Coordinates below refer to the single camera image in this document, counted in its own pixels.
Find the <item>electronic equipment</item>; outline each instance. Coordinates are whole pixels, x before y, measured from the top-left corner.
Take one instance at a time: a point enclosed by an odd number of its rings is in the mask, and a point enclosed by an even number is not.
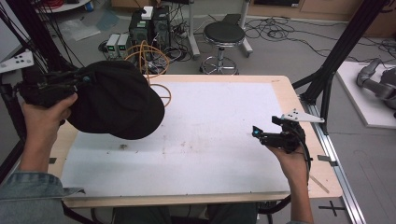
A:
[[[142,13],[142,20],[151,20],[153,7],[143,7],[143,10],[145,12]]]
[[[120,35],[119,43],[117,44],[119,48],[119,54],[121,58],[126,58],[128,56],[128,49],[132,46],[129,35]]]
[[[151,35],[151,21],[142,20],[142,12],[137,10],[134,12],[129,24],[129,35],[132,39],[133,45],[139,45],[143,40],[146,40],[149,44],[152,41]]]
[[[120,35],[111,35],[111,37],[108,39],[106,43],[106,48],[108,52],[108,57],[109,58],[118,58],[119,55],[119,49],[117,48],[117,43],[119,42]]]
[[[254,0],[255,5],[297,7],[300,0]]]
[[[171,46],[171,32],[169,21],[169,6],[155,8],[152,17],[157,49],[166,49]]]

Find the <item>baseball cap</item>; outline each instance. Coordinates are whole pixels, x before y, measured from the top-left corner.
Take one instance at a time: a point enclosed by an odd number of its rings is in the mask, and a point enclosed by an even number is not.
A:
[[[78,90],[67,119],[84,133],[110,133],[135,140],[153,133],[163,121],[161,97],[127,61],[102,61],[79,69],[95,81]]]

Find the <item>person's left hand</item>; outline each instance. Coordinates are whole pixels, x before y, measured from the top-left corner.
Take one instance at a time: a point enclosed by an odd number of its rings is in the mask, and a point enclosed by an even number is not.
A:
[[[77,95],[73,94],[50,108],[22,104],[27,138],[21,156],[20,170],[47,172],[52,145],[63,119],[67,119]]]
[[[46,140],[52,145],[56,140],[60,122],[70,116],[69,107],[77,98],[74,93],[50,108],[22,103],[27,138],[35,141]]]

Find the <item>person's right hand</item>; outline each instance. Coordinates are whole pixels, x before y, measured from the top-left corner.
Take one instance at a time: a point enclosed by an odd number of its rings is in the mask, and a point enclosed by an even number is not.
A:
[[[294,152],[287,153],[282,148],[268,147],[277,157],[282,167],[283,174],[289,181],[304,182],[307,181],[306,163],[303,149],[298,147]]]

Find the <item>sleeve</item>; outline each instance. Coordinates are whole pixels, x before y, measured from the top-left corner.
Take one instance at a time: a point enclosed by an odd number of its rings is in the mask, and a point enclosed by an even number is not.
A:
[[[0,188],[2,223],[65,223],[62,197],[82,189],[64,189],[50,174],[16,172]]]

